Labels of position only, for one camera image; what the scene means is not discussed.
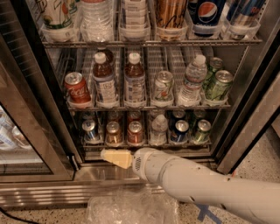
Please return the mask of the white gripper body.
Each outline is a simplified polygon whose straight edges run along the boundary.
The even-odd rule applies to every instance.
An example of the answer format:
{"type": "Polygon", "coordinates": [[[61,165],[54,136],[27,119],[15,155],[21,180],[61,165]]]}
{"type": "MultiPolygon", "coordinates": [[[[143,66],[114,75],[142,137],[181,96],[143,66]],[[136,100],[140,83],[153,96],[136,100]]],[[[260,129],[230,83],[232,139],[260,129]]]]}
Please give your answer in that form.
{"type": "Polygon", "coordinates": [[[132,170],[140,178],[156,183],[163,166],[164,153],[152,148],[141,148],[135,152],[132,160],[132,170]]]}

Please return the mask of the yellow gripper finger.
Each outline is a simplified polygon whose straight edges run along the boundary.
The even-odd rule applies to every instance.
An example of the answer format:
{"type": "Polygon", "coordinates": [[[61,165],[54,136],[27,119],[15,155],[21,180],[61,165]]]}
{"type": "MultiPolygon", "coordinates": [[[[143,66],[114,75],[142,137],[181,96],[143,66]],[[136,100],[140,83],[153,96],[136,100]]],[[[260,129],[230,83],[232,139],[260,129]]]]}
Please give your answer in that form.
{"type": "Polygon", "coordinates": [[[102,150],[101,158],[123,169],[128,169],[132,165],[132,155],[129,150],[102,150]]]}

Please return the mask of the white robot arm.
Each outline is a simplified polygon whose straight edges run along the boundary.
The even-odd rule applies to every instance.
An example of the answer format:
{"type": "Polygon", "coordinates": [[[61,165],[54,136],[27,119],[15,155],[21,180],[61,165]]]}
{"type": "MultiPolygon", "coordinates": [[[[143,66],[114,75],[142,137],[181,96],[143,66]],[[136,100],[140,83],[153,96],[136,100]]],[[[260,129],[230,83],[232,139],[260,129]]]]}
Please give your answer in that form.
{"type": "Polygon", "coordinates": [[[103,150],[101,158],[161,186],[174,199],[224,209],[254,224],[280,224],[280,184],[234,178],[153,148],[103,150]]]}

